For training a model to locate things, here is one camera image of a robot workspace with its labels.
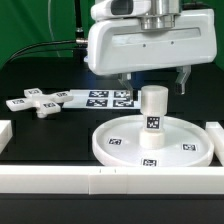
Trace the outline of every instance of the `white wall block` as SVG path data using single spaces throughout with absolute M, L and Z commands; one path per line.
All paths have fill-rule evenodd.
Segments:
M 88 194 L 89 173 L 88 167 L 0 166 L 0 193 Z
M 0 153 L 12 138 L 11 121 L 0 121 Z
M 214 167 L 131 168 L 127 194 L 224 194 L 224 170 Z
M 206 132 L 213 140 L 215 154 L 221 164 L 224 166 L 224 130 L 218 122 L 207 122 Z
M 89 194 L 126 194 L 126 168 L 99 167 L 89 175 Z

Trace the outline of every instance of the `black and white pattern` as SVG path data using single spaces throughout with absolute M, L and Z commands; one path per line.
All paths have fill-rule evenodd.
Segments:
M 140 91 L 137 101 L 131 101 L 130 93 L 126 90 L 71 90 L 70 93 L 74 98 L 64 103 L 63 108 L 132 110 L 141 106 Z
M 128 91 L 114 91 L 114 98 L 130 98 Z
M 183 144 L 182 149 L 184 151 L 196 152 L 197 151 L 197 146 L 195 144 Z
M 14 103 L 14 104 L 22 104 L 22 103 L 25 103 L 24 102 L 24 100 L 12 100 L 12 102 Z
M 107 107 L 108 100 L 95 100 L 88 99 L 86 106 L 87 107 Z
M 59 97 L 68 96 L 67 93 L 57 93 L 56 95 L 59 96 Z
M 113 107 L 126 108 L 126 107 L 134 107 L 134 101 L 128 100 L 114 100 Z
M 122 139 L 110 138 L 108 141 L 109 145 L 121 145 Z
M 54 103 L 45 103 L 43 104 L 46 108 L 52 108 L 52 107 L 56 107 L 56 105 Z
M 38 94 L 38 93 L 40 93 L 40 91 L 37 90 L 37 89 L 35 89 L 35 90 L 29 90 L 28 92 L 29 92 L 29 94 Z
M 148 129 L 159 129 L 160 118 L 159 117 L 147 117 L 147 128 Z
M 109 96 L 109 91 L 90 91 L 89 97 L 91 98 L 107 98 Z
M 152 159 L 142 159 L 143 166 L 157 166 L 157 160 Z

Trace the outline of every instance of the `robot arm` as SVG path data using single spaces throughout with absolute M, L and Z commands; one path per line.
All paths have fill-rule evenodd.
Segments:
M 183 94 L 190 66 L 217 53 L 212 9 L 181 11 L 179 0 L 105 0 L 92 17 L 88 63 L 97 75 L 177 67 L 176 92 Z

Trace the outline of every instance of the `white circular plate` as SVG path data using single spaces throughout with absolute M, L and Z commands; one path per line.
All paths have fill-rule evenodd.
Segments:
M 93 134 L 93 152 L 105 166 L 208 166 L 214 145 L 200 127 L 176 118 L 164 117 L 165 146 L 150 150 L 139 145 L 143 116 L 108 121 Z

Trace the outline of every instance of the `black table surface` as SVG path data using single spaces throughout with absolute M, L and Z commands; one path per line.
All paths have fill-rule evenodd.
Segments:
M 175 69 L 133 73 L 132 86 L 162 85 L 169 88 L 168 116 L 193 122 L 224 120 L 224 72 L 215 64 L 196 65 L 183 96 L 175 95 Z M 0 73 L 0 119 L 12 120 L 13 138 L 0 154 L 0 164 L 100 165 L 92 153 L 92 134 L 102 123 L 140 110 L 62 109 L 39 119 L 36 109 L 11 112 L 5 101 L 24 97 L 23 90 L 44 93 L 70 89 L 123 89 L 117 75 L 94 75 L 73 59 L 21 59 Z
M 215 64 L 192 66 L 186 94 L 174 94 L 177 72 L 133 73 L 132 86 L 169 88 L 168 116 L 193 122 L 224 120 L 224 72 Z M 5 101 L 40 88 L 50 94 L 70 89 L 123 89 L 117 75 L 100 77 L 66 58 L 16 60 L 0 71 L 0 120 L 12 120 L 13 138 L 0 164 L 100 165 L 91 137 L 105 121 L 139 110 L 62 109 L 38 119 L 35 109 L 11 112 Z M 214 159 L 214 166 L 220 165 Z M 223 223 L 222 195 L 18 195 L 0 194 L 0 223 Z

